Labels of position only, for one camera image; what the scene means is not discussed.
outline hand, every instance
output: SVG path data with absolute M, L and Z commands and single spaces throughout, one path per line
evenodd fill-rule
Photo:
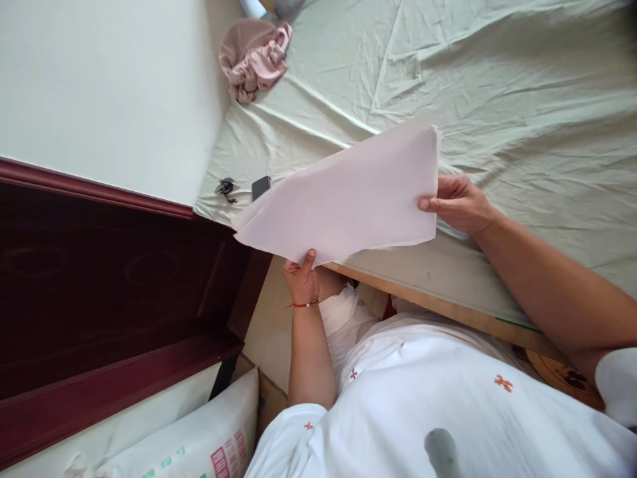
M 502 215 L 464 175 L 438 176 L 438 197 L 422 197 L 418 209 L 435 212 L 449 226 L 467 234 L 491 227 Z
M 319 298 L 319 278 L 317 271 L 312 269 L 316 258 L 317 252 L 314 249 L 310 249 L 305 255 L 305 260 L 301 267 L 291 260 L 286 260 L 283 269 L 281 269 L 287 286 L 290 288 L 292 302 L 295 304 L 310 303 Z

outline white shirt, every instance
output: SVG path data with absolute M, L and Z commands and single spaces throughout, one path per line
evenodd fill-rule
M 637 475 L 637 349 L 599 363 L 603 414 L 436 327 L 374 329 L 348 353 L 332 409 L 280 413 L 246 477 Z

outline black phone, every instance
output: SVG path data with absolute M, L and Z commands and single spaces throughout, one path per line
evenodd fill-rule
M 252 183 L 252 202 L 256 201 L 265 191 L 270 189 L 272 180 L 270 176 L 263 176 Z

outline white bag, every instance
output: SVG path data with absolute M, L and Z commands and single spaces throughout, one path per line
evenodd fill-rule
M 122 451 L 103 478 L 240 478 L 254 452 L 259 375 L 253 369 L 211 402 Z

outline pink cloth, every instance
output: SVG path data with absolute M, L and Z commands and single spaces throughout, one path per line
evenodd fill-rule
M 221 69 L 230 83 L 231 97 L 241 104 L 255 98 L 257 90 L 269 90 L 287 71 L 285 51 L 292 27 L 283 23 L 242 19 L 230 27 L 219 51 Z

